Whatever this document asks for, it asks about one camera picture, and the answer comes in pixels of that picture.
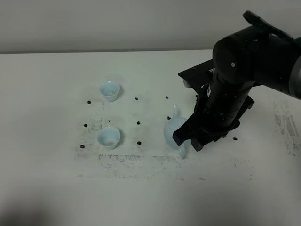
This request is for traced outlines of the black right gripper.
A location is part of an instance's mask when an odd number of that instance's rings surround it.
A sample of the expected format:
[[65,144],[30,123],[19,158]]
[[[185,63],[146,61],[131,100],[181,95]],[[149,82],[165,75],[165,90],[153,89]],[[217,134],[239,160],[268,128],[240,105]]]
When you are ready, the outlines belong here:
[[201,88],[193,115],[173,133],[177,145],[191,140],[193,148],[200,151],[237,128],[239,118],[254,104],[248,96],[253,84],[254,81],[231,84],[214,73],[210,82]]

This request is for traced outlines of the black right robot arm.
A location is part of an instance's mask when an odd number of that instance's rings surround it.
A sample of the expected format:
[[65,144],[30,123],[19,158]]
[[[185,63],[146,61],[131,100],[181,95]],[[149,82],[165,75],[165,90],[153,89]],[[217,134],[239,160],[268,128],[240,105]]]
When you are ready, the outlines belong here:
[[177,145],[190,140],[196,151],[236,129],[254,101],[251,88],[266,86],[301,97],[301,40],[285,39],[250,26],[218,41],[212,59],[179,73],[197,102],[173,133]]

